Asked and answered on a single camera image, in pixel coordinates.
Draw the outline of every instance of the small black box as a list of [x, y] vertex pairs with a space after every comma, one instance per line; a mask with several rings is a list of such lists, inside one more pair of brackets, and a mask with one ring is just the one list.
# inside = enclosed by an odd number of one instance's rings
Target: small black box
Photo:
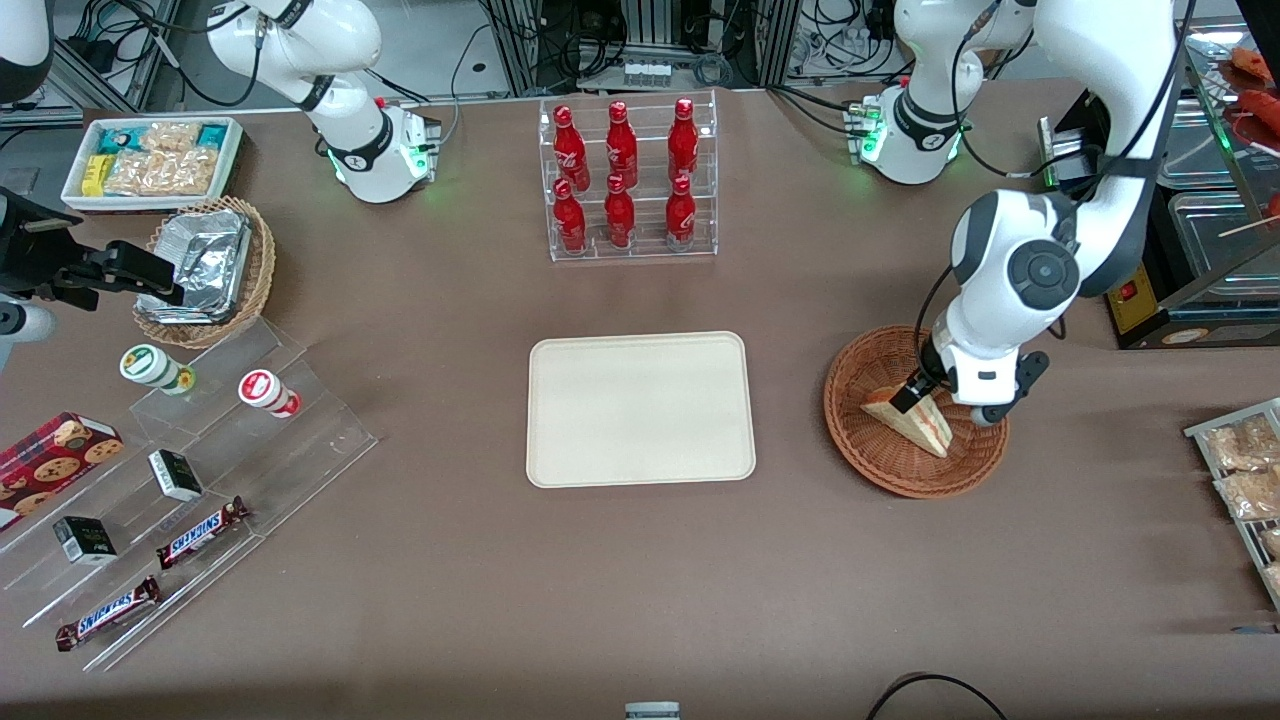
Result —
[[115, 560], [115, 547], [101, 520], [68, 515], [54, 523], [54, 534], [72, 562], [105, 565]]
[[200, 500], [204, 488], [186, 457], [172, 450], [157, 450], [147, 460], [151, 462], [151, 474], [160, 483], [160, 492], [182, 502]]

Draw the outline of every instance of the table surface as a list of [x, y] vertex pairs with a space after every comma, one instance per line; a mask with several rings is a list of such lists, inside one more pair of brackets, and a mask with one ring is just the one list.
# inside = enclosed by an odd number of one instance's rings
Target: table surface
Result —
[[[991, 83], [973, 140], [1028, 167], [1034, 120], [1076, 95]], [[895, 186], [764, 92], [718, 99], [721, 255], [645, 266], [547, 258], [536, 102], [465, 106], [439, 181], [387, 206], [334, 182], [301, 114], [243, 115], [233, 190], [279, 246], [266, 314], [385, 439], [108, 674], [68, 670], [0, 597], [0, 715], [600, 719], [677, 700], [692, 720], [835, 719], [932, 670], [1012, 717], [1275, 717], [1280, 638], [1229, 633], [1275, 616], [1181, 428], [1277, 395], [1258, 380], [1280, 351], [1120, 352], [1082, 301], [1068, 342], [1032, 343], [1053, 366], [995, 475], [891, 496], [827, 436], [827, 365], [914, 320], [956, 219], [1000, 178], [961, 156]], [[155, 222], [78, 237], [141, 242]], [[115, 373], [141, 338], [131, 301], [58, 309], [56, 337], [14, 352], [0, 443], [141, 395]], [[746, 342], [754, 475], [529, 483], [538, 341], [690, 331]], [[909, 694], [899, 717], [983, 716]]]

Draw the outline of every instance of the acrylic display shelf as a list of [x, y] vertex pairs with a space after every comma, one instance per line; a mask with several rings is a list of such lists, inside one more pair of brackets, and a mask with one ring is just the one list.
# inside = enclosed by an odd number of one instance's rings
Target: acrylic display shelf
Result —
[[[694, 101], [694, 124], [698, 126], [698, 169], [690, 195], [698, 205], [694, 215], [694, 241], [682, 252], [667, 247], [667, 199], [671, 197], [671, 178], [667, 173], [667, 135], [675, 120], [676, 100], [689, 97]], [[604, 199], [608, 196], [605, 181], [609, 177], [609, 163], [605, 155], [604, 138], [609, 132], [608, 102], [612, 99], [562, 97], [544, 100], [538, 126], [539, 154], [543, 164], [543, 202], [547, 206], [547, 237], [554, 261], [591, 260], [630, 260], [630, 259], [680, 259], [716, 255], [719, 250], [717, 195], [718, 163], [716, 137], [718, 124], [716, 118], [716, 95], [710, 91], [686, 94], [639, 94], [627, 95], [627, 114], [631, 127], [636, 131], [640, 155], [639, 184], [631, 188], [631, 199], [636, 208], [635, 240], [630, 250], [618, 250], [608, 240], [608, 225], [604, 219]], [[586, 252], [570, 255], [564, 251], [556, 229], [556, 217], [552, 206], [556, 196], [552, 183], [559, 177], [556, 164], [556, 123], [552, 110], [557, 105], [568, 105], [573, 110], [573, 124], [586, 142], [586, 167], [591, 173], [591, 186], [577, 193], [579, 202], [586, 213]]]
[[[120, 456], [0, 536], [3, 616], [47, 635], [55, 653], [59, 626], [155, 575], [160, 605], [60, 653], [86, 671], [108, 670], [369, 452], [378, 439], [302, 355], [302, 346], [257, 319], [191, 363], [191, 392], [170, 397], [152, 391], [136, 402], [116, 423], [127, 443]], [[296, 415], [278, 419], [239, 401], [236, 386], [256, 368], [274, 372], [302, 397]], [[187, 456], [205, 488], [200, 500], [178, 502], [160, 493], [147, 455], [161, 447]], [[156, 548], [237, 495], [252, 512], [248, 518], [174, 568], [160, 569]], [[100, 519], [119, 556], [97, 568], [68, 562], [52, 530], [64, 515]]]

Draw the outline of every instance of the red coca-cola bottle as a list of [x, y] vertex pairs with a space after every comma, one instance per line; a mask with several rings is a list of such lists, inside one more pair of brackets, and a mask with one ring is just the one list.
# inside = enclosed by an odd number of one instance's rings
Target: red coca-cola bottle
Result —
[[694, 126], [694, 101], [687, 97], [676, 100], [676, 122], [667, 136], [667, 156], [671, 182], [682, 174], [694, 177], [698, 169], [698, 127]]
[[667, 199], [667, 247], [684, 252], [694, 243], [694, 213], [698, 205], [689, 195], [689, 176], [680, 176], [671, 183]]
[[556, 192], [556, 204], [552, 205], [552, 214], [556, 215], [556, 229], [561, 236], [561, 245], [570, 255], [586, 252], [586, 215], [582, 205], [573, 197], [573, 187], [564, 178], [556, 178], [552, 186]]
[[627, 193], [621, 173], [609, 176], [609, 196], [604, 199], [604, 217], [609, 222], [609, 242], [618, 250], [630, 250], [636, 231], [636, 205]]
[[604, 138], [609, 152], [609, 172], [622, 176], [626, 187], [640, 182], [640, 155], [636, 150], [636, 131], [627, 120], [627, 104], [609, 102], [609, 135]]
[[586, 192], [591, 187], [591, 172], [586, 169], [586, 143], [582, 133], [573, 127], [573, 113], [559, 105], [552, 113], [556, 119], [556, 164], [561, 176], [573, 183], [573, 190]]

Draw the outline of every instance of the cookie box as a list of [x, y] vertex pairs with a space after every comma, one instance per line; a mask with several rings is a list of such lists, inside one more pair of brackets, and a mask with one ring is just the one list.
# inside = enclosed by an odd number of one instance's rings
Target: cookie box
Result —
[[115, 428], [63, 413], [0, 452], [0, 530], [123, 448]]

